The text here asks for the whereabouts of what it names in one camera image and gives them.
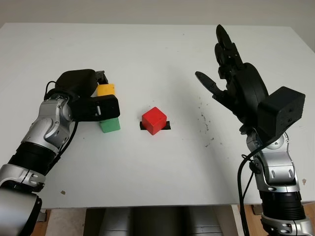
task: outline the white wall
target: white wall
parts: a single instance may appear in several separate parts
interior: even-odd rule
[[[5,22],[290,26],[315,50],[315,0],[0,0]]]

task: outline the stacked blocks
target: stacked blocks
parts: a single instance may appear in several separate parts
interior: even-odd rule
[[[142,125],[152,134],[158,133],[166,126],[166,115],[157,107],[153,107],[142,115]]]
[[[113,84],[98,85],[96,89],[97,96],[115,95],[115,86]],[[120,130],[119,119],[112,118],[99,122],[103,133]]]

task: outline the yellow cube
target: yellow cube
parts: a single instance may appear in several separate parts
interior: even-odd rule
[[[96,92],[97,96],[115,95],[114,84],[98,85]]]

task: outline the robotic arm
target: robotic arm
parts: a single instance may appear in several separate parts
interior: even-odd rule
[[[45,176],[71,142],[78,122],[120,115],[114,95],[91,97],[97,83],[108,83],[104,71],[68,71],[45,94],[37,119],[0,169],[0,236],[31,235],[42,204],[35,193],[44,187]]]
[[[237,116],[243,124],[241,134],[247,135],[251,154],[244,156],[238,171],[244,234],[249,236],[241,173],[249,161],[262,199],[264,230],[271,236],[315,236],[301,205],[299,183],[285,132],[302,117],[305,95],[286,87],[268,95],[256,68],[242,62],[235,44],[221,25],[217,26],[217,38],[215,54],[220,65],[219,76],[227,82],[226,90],[221,91],[205,74],[195,74],[213,98]]]

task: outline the black cable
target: black cable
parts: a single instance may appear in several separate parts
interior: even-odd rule
[[[49,82],[47,83],[47,85],[46,85],[46,89],[45,89],[45,96],[44,96],[44,97],[46,97],[47,90],[48,90],[48,86],[50,85],[50,83],[55,83],[55,84],[56,84],[56,82],[55,82],[55,81],[49,81]]]
[[[61,155],[64,153],[64,151],[68,148],[68,146],[70,145],[74,135],[75,135],[75,132],[77,131],[77,128],[78,128],[78,121],[76,121],[74,123],[74,127],[73,127],[73,130],[72,130],[72,133],[70,135],[70,138],[68,139],[68,142],[64,145],[64,147],[62,147],[62,149],[58,152],[57,156],[55,157],[55,159],[52,161],[52,163],[50,164],[50,167],[47,171],[46,174],[48,174],[48,172],[50,172],[50,170],[54,167],[54,165],[56,165],[56,163],[60,160],[61,158]]]
[[[250,183],[251,183],[251,181],[252,181],[252,177],[253,177],[253,176],[254,176],[254,172],[252,172],[251,177],[250,177],[250,180],[248,180],[248,183],[247,183],[247,185],[246,185],[246,188],[245,188],[245,191],[244,191],[244,194],[243,194],[243,200],[244,200],[244,198],[245,198],[247,189],[248,189],[248,187],[250,186]]]
[[[246,214],[245,214],[245,209],[244,209],[244,198],[243,198],[243,191],[242,191],[242,170],[246,162],[250,161],[251,157],[256,155],[258,152],[266,148],[269,144],[264,144],[257,148],[256,150],[252,151],[247,157],[243,157],[244,160],[241,162],[238,172],[237,172],[237,187],[238,187],[238,195],[239,195],[239,200],[240,200],[240,214],[241,214],[241,219],[242,219],[242,226],[243,226],[243,231],[245,236],[249,236],[250,232],[248,230],[248,225],[246,221]]]

